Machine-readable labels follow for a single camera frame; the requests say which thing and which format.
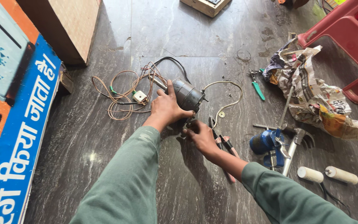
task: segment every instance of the wire stripper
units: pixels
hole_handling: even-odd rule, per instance
[[[254,89],[255,89],[256,93],[258,94],[259,98],[261,98],[261,100],[264,101],[265,96],[263,95],[261,89],[259,88],[259,84],[256,83],[256,79],[255,79],[255,75],[256,74],[262,74],[263,70],[264,69],[259,69],[259,71],[254,71],[254,70],[249,69],[249,73],[247,73],[247,74],[251,75],[251,77],[252,77],[252,86],[254,87]]]

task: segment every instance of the newspaper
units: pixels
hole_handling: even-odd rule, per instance
[[[311,59],[322,47],[291,51],[297,40],[291,39],[273,55],[263,78],[278,85],[285,98],[291,86],[295,86],[288,106],[295,120],[318,127],[337,138],[358,140],[358,120],[349,118],[351,108],[342,89],[314,77]]]

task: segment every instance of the hammer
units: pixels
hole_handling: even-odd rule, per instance
[[[288,171],[291,167],[291,162],[294,159],[296,147],[301,144],[302,141],[306,143],[308,148],[314,148],[314,138],[311,134],[301,128],[294,128],[289,124],[282,125],[283,133],[292,137],[291,145],[288,149],[288,154],[291,156],[290,159],[284,160],[284,166],[282,168],[282,175],[288,176]]]

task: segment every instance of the hand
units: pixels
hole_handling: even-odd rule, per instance
[[[158,97],[152,101],[152,113],[143,126],[152,126],[160,133],[162,130],[182,118],[191,118],[195,112],[182,110],[176,102],[171,80],[168,80],[168,95],[162,89],[157,90]]]
[[[191,121],[190,127],[188,129],[183,129],[183,132],[194,142],[197,149],[208,160],[216,152],[216,150],[220,150],[216,146],[212,129],[199,120]]]

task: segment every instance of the green sleeve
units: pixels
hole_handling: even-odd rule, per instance
[[[138,128],[82,199],[71,224],[156,224],[160,133]]]
[[[259,163],[244,167],[241,182],[272,224],[358,224],[333,204]]]

